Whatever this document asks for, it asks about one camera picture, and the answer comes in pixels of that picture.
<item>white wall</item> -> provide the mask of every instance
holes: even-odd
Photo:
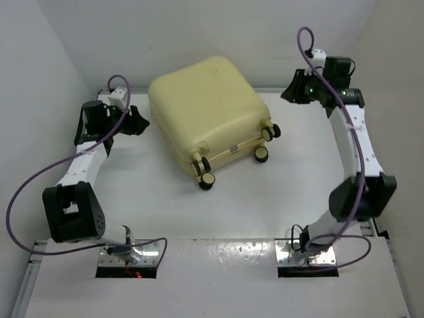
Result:
[[[353,58],[374,150],[398,187],[380,217],[389,232],[414,317],[424,317],[424,1],[381,0]]]
[[[256,87],[282,87],[304,66],[296,32],[350,52],[377,0],[37,0],[89,87],[111,73],[134,86],[205,57],[230,58]]]
[[[9,239],[7,204],[32,173],[74,151],[73,139],[86,86],[35,0],[0,4],[0,317],[9,317],[28,254]],[[24,190],[13,209],[13,228],[29,246],[49,232],[41,193],[66,167]]]

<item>black cable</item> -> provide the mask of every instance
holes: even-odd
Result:
[[[349,73],[349,77],[350,77],[350,76],[352,76],[353,72],[355,72],[355,69],[356,69],[355,61],[354,61],[354,60],[352,60],[352,59],[350,59],[350,61],[353,63],[353,70],[352,70],[352,71],[350,71],[350,73]]]
[[[294,248],[294,245],[293,245],[293,241],[294,241],[294,228],[295,227],[298,227],[299,229],[300,229],[300,233],[302,233],[303,232],[303,227],[301,227],[300,225],[298,225],[298,224],[294,224],[292,227],[291,227],[291,250],[292,251],[294,251],[294,252],[299,252],[300,250],[301,250],[301,247],[299,247],[298,249],[295,249]]]

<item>suitcase wheel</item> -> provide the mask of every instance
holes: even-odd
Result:
[[[207,161],[207,159],[205,157],[201,157],[201,163],[205,167],[205,171],[206,172],[210,172],[211,171],[211,165],[209,164],[209,161]]]
[[[273,124],[272,129],[274,130],[274,138],[278,138],[281,136],[281,129],[277,124]]]
[[[274,136],[272,136],[272,131],[270,127],[265,127],[262,129],[262,137],[266,142],[270,142],[272,139],[274,139]]]
[[[263,146],[256,148],[254,151],[254,158],[257,162],[263,164],[268,160],[268,149]]]
[[[215,183],[215,176],[213,174],[211,174],[210,172],[206,172],[205,174],[202,175],[202,177],[200,178],[200,182],[199,182],[199,187],[202,190],[210,190],[213,186],[213,184]]]
[[[191,169],[193,169],[193,172],[196,175],[196,177],[199,177],[201,175],[199,162],[197,162],[196,160],[191,162]]]

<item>beige hard-shell suitcase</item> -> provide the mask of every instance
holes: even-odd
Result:
[[[153,117],[181,167],[211,189],[211,171],[250,152],[268,159],[264,141],[281,135],[270,112],[233,64],[216,56],[154,80]]]

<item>suitcase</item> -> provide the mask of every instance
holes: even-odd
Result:
[[[148,99],[180,166],[204,190],[215,182],[211,171],[245,154],[267,161],[264,141],[281,135],[265,103],[222,57],[155,79]]]

